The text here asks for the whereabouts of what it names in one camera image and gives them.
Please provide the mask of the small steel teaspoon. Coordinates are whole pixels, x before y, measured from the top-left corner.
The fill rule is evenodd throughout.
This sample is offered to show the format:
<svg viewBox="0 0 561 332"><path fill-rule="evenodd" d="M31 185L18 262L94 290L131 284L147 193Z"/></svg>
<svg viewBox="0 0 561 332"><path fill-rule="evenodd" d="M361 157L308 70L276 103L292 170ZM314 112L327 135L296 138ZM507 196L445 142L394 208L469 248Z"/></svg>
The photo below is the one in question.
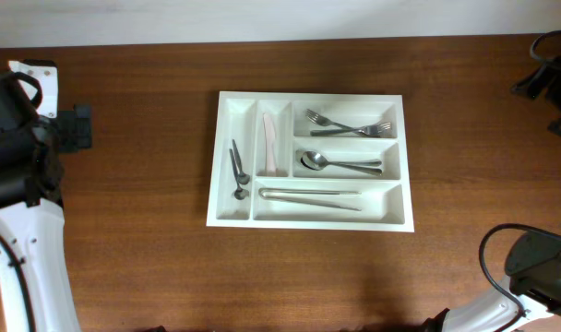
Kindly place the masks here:
<svg viewBox="0 0 561 332"><path fill-rule="evenodd" d="M230 157L231 157L231 163L232 163L232 167L233 167L233 176L234 176L234 180L236 182L236 189L233 192L233 196L237 200L244 200L244 199L249 197L249 192L247 190L245 190L240 184L239 172L238 172L237 164L236 164L235 157L234 157L234 154L233 154L233 150L231 148L229 149L229 154L230 154Z"/></svg>
<svg viewBox="0 0 561 332"><path fill-rule="evenodd" d="M235 165L236 165L237 172L238 172L238 175L237 175L238 182L240 184L249 184L250 176L247 173L245 173L244 170L243 170L242 160L241 160L239 150L238 150L238 147L237 147L234 139L232 140L232 144L233 144L233 155L234 155Z"/></svg>

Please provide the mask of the steel tongs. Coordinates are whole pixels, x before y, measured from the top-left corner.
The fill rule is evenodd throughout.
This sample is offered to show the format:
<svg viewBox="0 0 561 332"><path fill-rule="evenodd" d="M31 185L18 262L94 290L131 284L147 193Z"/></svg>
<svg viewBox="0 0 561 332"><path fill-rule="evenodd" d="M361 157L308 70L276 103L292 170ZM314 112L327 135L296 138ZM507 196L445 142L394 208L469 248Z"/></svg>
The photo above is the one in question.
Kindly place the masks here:
<svg viewBox="0 0 561 332"><path fill-rule="evenodd" d="M314 196L358 196L357 191L316 190L316 189L286 189L260 188L258 195L264 200L302 204L323 208L335 208L349 211L362 211L359 207L346 206L330 201L314 199Z"/></svg>

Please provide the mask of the pink plastic knife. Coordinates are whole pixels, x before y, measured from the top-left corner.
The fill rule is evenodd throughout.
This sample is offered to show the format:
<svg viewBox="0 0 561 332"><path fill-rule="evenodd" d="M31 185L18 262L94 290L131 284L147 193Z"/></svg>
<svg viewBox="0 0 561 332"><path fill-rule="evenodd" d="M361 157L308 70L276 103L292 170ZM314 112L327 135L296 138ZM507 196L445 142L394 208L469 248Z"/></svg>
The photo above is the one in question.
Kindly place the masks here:
<svg viewBox="0 0 561 332"><path fill-rule="evenodd" d="M276 131L273 119L269 113L263 114L264 132L266 137L266 175L275 176L277 165L275 161L274 144L276 141Z"/></svg>

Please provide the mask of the steel fork angled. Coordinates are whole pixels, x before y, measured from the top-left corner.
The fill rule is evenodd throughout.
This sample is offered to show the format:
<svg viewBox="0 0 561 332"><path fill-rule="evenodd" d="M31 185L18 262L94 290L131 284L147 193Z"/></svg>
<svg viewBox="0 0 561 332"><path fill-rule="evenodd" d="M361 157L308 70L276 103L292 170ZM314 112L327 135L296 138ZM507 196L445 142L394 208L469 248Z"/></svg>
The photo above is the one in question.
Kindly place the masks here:
<svg viewBox="0 0 561 332"><path fill-rule="evenodd" d="M332 120L330 120L329 118L321 115L320 113L316 113L313 110L307 109L305 111L305 116L307 117L308 120L310 120L312 123L319 125L319 126L337 126L337 129L352 129L352 128L357 128L357 127L349 127L345 124L339 124L337 122L334 122Z"/></svg>

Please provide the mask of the steel tablespoon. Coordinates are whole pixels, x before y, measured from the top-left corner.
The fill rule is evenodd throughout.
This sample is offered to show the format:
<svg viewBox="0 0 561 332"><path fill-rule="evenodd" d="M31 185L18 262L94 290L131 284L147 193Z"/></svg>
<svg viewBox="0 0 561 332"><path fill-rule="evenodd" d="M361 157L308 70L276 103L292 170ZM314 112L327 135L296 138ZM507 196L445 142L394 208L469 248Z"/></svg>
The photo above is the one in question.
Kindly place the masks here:
<svg viewBox="0 0 561 332"><path fill-rule="evenodd" d="M336 166L341 167L347 170L362 172L366 174L371 174L374 176L380 176L383 172L380 169L369 168L365 166L357 166L352 165L344 162L337 162L337 161L330 161L322 154L314 151L305 151L302 154L301 161L304 165L308 168L321 171L327 168L328 166Z"/></svg>
<svg viewBox="0 0 561 332"><path fill-rule="evenodd" d="M316 162L303 155L300 158L300 162L309 169L321 171L328 166L356 166L365 168L376 168L383 164L381 160L369 160L369 161L321 161Z"/></svg>

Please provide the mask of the steel fork straight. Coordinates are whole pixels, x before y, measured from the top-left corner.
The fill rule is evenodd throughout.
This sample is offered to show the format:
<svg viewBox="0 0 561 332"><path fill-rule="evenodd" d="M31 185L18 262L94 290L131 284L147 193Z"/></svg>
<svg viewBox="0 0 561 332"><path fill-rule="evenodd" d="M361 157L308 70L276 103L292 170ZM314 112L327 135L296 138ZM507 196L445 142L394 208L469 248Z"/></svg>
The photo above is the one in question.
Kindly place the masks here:
<svg viewBox="0 0 561 332"><path fill-rule="evenodd" d="M310 132L311 136L333 136L340 134L356 134L362 136L380 136L383 132L392 128L392 123L379 123L371 124L352 129L337 129L337 130L313 130Z"/></svg>

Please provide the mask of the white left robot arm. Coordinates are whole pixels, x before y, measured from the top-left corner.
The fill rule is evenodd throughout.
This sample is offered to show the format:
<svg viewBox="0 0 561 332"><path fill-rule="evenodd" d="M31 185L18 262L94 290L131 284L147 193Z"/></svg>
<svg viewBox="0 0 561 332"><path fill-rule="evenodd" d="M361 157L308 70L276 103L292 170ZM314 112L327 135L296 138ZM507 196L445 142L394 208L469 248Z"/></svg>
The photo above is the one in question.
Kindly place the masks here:
<svg viewBox="0 0 561 332"><path fill-rule="evenodd" d="M66 268L62 153L92 145L91 109L38 113L43 89L0 74L0 295L9 331L78 331Z"/></svg>

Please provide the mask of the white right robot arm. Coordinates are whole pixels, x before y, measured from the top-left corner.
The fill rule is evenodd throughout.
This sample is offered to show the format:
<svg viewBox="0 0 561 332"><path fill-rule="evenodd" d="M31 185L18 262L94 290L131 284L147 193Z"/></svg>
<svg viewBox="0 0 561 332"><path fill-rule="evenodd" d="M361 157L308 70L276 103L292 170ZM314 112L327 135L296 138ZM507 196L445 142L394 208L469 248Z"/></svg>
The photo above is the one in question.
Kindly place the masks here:
<svg viewBox="0 0 561 332"><path fill-rule="evenodd" d="M536 53L541 42L558 36L561 30L553 30L534 40L530 57L540 67L511 91L530 100L544 92L561 113L561 56L543 57ZM547 130L561 137L561 116ZM503 230L522 234L507 255L504 278L495 281L485 262L485 248L490 238ZM518 331L535 320L561 316L561 234L525 224L500 224L482 238L478 261L492 289L469 304L453 310L446 308L426 319L418 327L420 331Z"/></svg>

